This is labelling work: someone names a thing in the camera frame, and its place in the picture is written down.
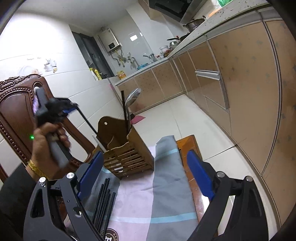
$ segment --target wooden utensil holder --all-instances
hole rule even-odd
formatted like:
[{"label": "wooden utensil holder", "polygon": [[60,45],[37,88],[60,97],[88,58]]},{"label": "wooden utensil holder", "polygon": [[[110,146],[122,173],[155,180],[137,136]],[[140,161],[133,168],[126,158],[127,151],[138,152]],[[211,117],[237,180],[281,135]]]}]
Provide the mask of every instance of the wooden utensil holder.
[{"label": "wooden utensil holder", "polygon": [[108,150],[104,153],[104,167],[116,177],[154,170],[154,158],[133,126],[126,135],[124,120],[109,116],[102,117],[98,126],[97,137]]}]

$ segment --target white countertop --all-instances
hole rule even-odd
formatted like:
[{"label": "white countertop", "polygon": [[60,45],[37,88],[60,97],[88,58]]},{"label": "white countertop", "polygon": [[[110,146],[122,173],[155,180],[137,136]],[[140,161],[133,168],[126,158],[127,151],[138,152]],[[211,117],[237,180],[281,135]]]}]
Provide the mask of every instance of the white countertop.
[{"label": "white countertop", "polygon": [[166,60],[168,60],[168,58],[163,58],[163,59],[158,60],[158,61],[156,61],[156,62],[154,62],[154,63],[151,63],[151,64],[147,65],[146,67],[141,68],[141,69],[137,70],[136,72],[134,72],[134,73],[128,75],[127,77],[121,79],[120,81],[116,82],[115,85],[121,84],[123,81],[125,81],[125,80],[127,80],[127,79],[133,77],[134,75],[136,75],[136,74],[138,74],[138,73],[140,73],[140,72],[142,72],[142,71],[144,71],[144,70],[146,70],[146,69],[149,69],[149,68],[151,68],[151,67],[153,67],[153,66],[155,66],[155,65],[157,65],[157,64],[159,64],[159,63],[161,63],[161,62],[163,62],[163,61],[166,61]]},{"label": "white countertop", "polygon": [[251,10],[253,8],[268,4],[266,0],[232,0],[230,3],[225,5],[210,18],[204,21],[199,27],[197,27],[187,38],[185,38],[169,55],[167,58],[173,57],[177,52],[183,49],[185,46],[196,40],[204,33],[217,27],[223,22],[229,19]]}]

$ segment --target cabinet handle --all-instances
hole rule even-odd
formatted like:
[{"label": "cabinet handle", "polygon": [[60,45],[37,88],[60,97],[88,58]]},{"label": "cabinet handle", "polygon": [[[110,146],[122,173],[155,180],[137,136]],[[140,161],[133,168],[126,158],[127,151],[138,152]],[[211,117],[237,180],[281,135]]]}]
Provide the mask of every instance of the cabinet handle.
[{"label": "cabinet handle", "polygon": [[205,77],[213,80],[220,80],[220,73],[217,71],[210,70],[196,70],[196,76]]}]

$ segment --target green bottle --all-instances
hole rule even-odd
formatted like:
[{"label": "green bottle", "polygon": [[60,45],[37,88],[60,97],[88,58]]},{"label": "green bottle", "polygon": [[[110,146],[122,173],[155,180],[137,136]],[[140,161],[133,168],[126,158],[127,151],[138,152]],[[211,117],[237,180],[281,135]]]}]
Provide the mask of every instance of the green bottle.
[{"label": "green bottle", "polygon": [[232,0],[218,0],[220,3],[221,7],[224,7],[227,3],[231,2]]}]

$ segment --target hand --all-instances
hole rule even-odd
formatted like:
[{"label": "hand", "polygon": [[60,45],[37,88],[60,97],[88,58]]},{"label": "hand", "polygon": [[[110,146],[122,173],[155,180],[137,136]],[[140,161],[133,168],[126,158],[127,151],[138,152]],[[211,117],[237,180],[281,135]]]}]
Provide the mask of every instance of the hand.
[{"label": "hand", "polygon": [[[44,125],[37,128],[33,135],[33,149],[32,149],[32,162],[49,178],[52,178],[58,171],[59,166],[56,161],[51,156],[49,146],[46,140],[46,135],[48,133],[56,132],[59,136],[60,141],[64,144],[65,147],[70,147],[70,142],[66,136],[65,130],[62,128],[62,124],[51,124],[45,123]],[[35,174],[29,166],[27,166],[28,173],[36,181],[40,178]]]}]

